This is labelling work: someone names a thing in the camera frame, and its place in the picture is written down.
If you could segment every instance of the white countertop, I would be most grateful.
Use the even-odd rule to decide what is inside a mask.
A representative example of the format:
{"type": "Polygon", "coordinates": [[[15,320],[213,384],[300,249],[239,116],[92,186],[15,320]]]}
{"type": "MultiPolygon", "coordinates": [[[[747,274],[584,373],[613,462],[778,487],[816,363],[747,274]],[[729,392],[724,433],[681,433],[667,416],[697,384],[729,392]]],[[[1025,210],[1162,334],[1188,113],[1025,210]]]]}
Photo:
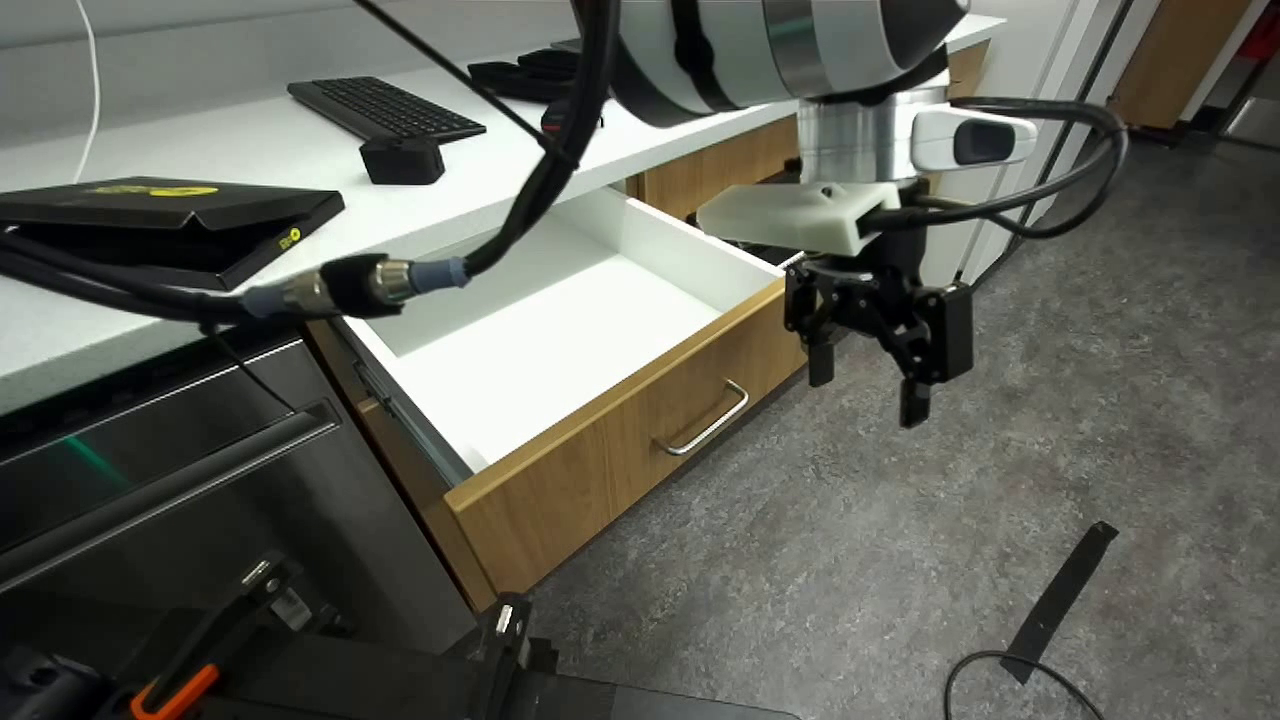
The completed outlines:
{"type": "MultiPolygon", "coordinates": [[[[946,45],[955,53],[988,40],[995,26],[999,19],[993,15],[968,15],[946,45]]],[[[318,260],[369,249],[400,249],[412,254],[447,250],[459,240],[493,230],[526,169],[538,159],[538,149],[438,70],[404,70],[386,78],[424,93],[487,126],[474,139],[444,144],[447,173],[428,186],[369,183],[357,139],[294,107],[283,93],[216,113],[105,126],[85,178],[191,177],[340,186],[347,206],[300,249],[268,263],[256,279],[278,279],[318,260]]],[[[563,200],[764,126],[792,107],[794,102],[776,102],[681,126],[648,126],[613,102],[563,200]]],[[[77,156],[79,136],[0,149],[0,193],[68,183],[77,156]]],[[[187,325],[79,305],[5,274],[0,309],[0,411],[194,340],[187,325]]]]}

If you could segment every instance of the gray carpet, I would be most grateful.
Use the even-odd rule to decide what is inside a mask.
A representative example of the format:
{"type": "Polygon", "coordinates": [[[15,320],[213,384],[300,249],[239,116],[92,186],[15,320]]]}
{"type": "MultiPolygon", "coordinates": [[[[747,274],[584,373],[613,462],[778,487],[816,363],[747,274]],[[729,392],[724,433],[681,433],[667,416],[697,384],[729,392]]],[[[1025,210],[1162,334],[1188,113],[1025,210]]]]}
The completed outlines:
{"type": "MultiPolygon", "coordinates": [[[[1121,527],[1048,646],[1106,715],[1280,715],[1280,156],[1135,149],[1115,200],[976,305],[976,373],[897,426],[841,342],[534,590],[563,673],[786,709],[938,715],[1089,523],[1121,527]]],[[[955,715],[1079,715],[995,667],[955,715]]]]}

